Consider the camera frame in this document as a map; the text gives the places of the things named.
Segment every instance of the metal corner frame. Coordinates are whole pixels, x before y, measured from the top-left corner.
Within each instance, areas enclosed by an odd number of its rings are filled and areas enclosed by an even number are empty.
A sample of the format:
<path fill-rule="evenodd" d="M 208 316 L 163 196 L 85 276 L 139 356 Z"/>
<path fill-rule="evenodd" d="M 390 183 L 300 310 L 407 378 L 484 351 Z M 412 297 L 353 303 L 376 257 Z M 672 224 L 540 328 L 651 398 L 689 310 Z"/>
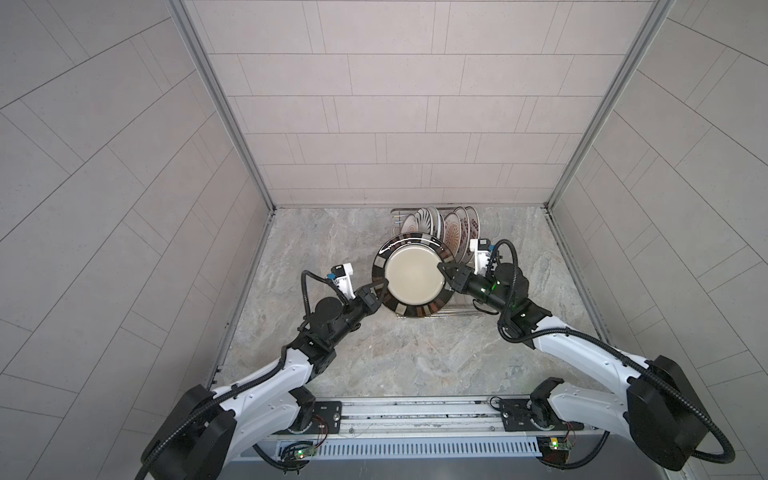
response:
<path fill-rule="evenodd" d="M 643 20 L 643 24 L 640 26 L 640 30 L 637 31 L 629 50 L 627 50 L 627 54 L 621 61 L 621 65 L 619 65 L 619 69 L 616 71 L 614 79 L 611 81 L 605 95 L 603 95 L 603 98 L 600 100 L 600 104 L 598 105 L 597 110 L 594 111 L 592 119 L 589 120 L 586 130 L 584 130 L 584 134 L 581 135 L 581 139 L 576 145 L 576 149 L 574 150 L 573 155 L 571 155 L 571 159 L 566 164 L 558 184 L 555 185 L 552 190 L 552 195 L 549 196 L 549 199 L 545 203 L 548 210 L 552 211 L 562 198 L 565 188 L 571 182 L 571 178 L 576 174 L 576 170 L 579 165 L 581 165 L 584 157 L 587 156 L 589 148 L 598 137 L 605 121 L 608 119 L 608 115 L 611 114 L 621 93 L 627 87 L 630 78 L 632 78 L 632 74 L 637 70 L 637 66 L 640 65 L 640 62 L 645 56 L 645 52 L 648 50 L 651 42 L 661 29 L 664 20 L 667 19 L 667 13 L 670 8 L 672 8 L 674 2 L 675 0 L 656 0 L 650 7 L 650 10 Z"/>
<path fill-rule="evenodd" d="M 237 153 L 243 160 L 248 173 L 253 181 L 256 182 L 257 189 L 263 198 L 264 203 L 266 203 L 270 212 L 274 212 L 275 203 L 270 196 L 270 192 L 266 188 L 263 178 L 259 174 L 256 162 L 253 160 L 253 155 L 248 149 L 248 144 L 245 141 L 243 132 L 241 132 L 240 128 L 237 126 L 235 116 L 227 102 L 227 96 L 223 92 L 221 83 L 219 83 L 216 72 L 214 71 L 214 67 L 210 64 L 210 60 L 203 48 L 203 44 L 200 42 L 200 37 L 194 29 L 187 7 L 184 5 L 184 0 L 166 0 L 166 3 L 168 5 L 170 16 L 174 20 L 174 23 L 181 34 L 181 40 L 187 46 L 192 61 L 194 62 L 198 73 L 200 73 L 200 77 L 203 79 L 203 85 L 205 85 L 205 88 L 208 90 L 211 99 L 214 101 L 214 106 L 221 116 L 224 128 L 227 130 L 227 133 L 229 134 Z"/>

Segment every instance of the dish rack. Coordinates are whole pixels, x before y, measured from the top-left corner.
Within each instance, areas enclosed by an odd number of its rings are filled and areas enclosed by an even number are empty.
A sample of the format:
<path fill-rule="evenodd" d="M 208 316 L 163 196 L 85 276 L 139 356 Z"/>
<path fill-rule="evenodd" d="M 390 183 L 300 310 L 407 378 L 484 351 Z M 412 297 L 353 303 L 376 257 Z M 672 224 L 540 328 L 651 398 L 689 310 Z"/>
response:
<path fill-rule="evenodd" d="M 400 207 L 400 208 L 392 209 L 391 214 L 392 214 L 392 236 L 393 237 L 400 234 L 400 229 L 402 228 L 402 222 L 405 221 L 406 217 L 410 214 L 415 214 L 419 208 L 420 207 Z M 454 208 L 451 208 L 451 207 L 436 207 L 436 208 L 437 208 L 437 211 L 442 216 L 450 214 L 454 210 Z M 446 318 L 451 316 L 475 316 L 475 315 L 481 315 L 481 313 L 478 312 L 472 306 L 472 297 L 470 297 L 469 295 L 454 293 L 453 296 L 451 297 L 451 300 L 448 302 L 447 305 L 445 305 L 444 308 L 440 309 L 437 313 L 433 313 L 432 315 L 424 318 Z"/>

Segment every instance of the gray marble surface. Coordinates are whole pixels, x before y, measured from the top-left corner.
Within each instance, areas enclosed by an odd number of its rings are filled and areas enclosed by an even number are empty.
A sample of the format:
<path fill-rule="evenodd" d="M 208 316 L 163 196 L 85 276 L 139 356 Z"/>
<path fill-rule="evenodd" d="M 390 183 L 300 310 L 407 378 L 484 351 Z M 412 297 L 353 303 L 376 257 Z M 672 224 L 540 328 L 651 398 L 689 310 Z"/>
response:
<path fill-rule="evenodd" d="M 515 244 L 520 267 L 531 282 L 531 299 L 594 335 L 545 212 L 539 207 L 477 210 L 481 237 L 508 238 Z M 217 375 L 219 384 L 235 382 L 271 362 L 280 346 L 296 336 L 303 316 L 302 270 L 325 275 L 331 266 L 351 262 L 355 286 L 369 283 L 373 254 L 391 237 L 392 218 L 385 208 L 278 210 Z M 331 294 L 311 281 L 309 292 L 313 306 Z M 559 359 L 505 342 L 496 331 L 496 317 L 484 314 L 405 319 L 382 307 L 336 351 L 330 367 L 307 385 L 315 396 L 527 394 L 549 376 L 600 388 Z"/>

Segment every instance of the gray tile wall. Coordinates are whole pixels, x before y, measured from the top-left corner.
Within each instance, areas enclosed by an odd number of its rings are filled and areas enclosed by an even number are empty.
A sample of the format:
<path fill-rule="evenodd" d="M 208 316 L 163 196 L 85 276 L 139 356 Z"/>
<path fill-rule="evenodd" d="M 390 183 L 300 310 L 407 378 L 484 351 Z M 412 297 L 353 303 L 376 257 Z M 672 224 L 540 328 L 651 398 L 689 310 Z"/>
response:
<path fill-rule="evenodd" d="M 185 3 L 281 205 L 547 200 L 650 6 Z"/>
<path fill-rule="evenodd" d="M 0 478 L 133 478 L 266 206 L 162 0 L 3 2 L 0 45 Z"/>
<path fill-rule="evenodd" d="M 768 478 L 765 25 L 678 0 L 554 209 L 616 344 L 677 361 L 739 450 L 714 480 Z"/>

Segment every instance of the tiled wall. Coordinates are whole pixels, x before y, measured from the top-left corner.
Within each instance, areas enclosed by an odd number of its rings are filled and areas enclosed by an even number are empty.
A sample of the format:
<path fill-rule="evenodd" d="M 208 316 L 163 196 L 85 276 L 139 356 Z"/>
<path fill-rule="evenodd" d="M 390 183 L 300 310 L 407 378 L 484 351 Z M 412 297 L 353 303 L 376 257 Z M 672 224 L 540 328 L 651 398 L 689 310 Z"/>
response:
<path fill-rule="evenodd" d="M 0 478 L 133 478 L 266 207 L 162 0 L 0 6 Z"/>
<path fill-rule="evenodd" d="M 650 2 L 188 0 L 273 199 L 541 203 Z"/>
<path fill-rule="evenodd" d="M 768 478 L 766 25 L 678 0 L 554 209 L 615 342 L 677 361 L 739 450 L 715 480 Z"/>

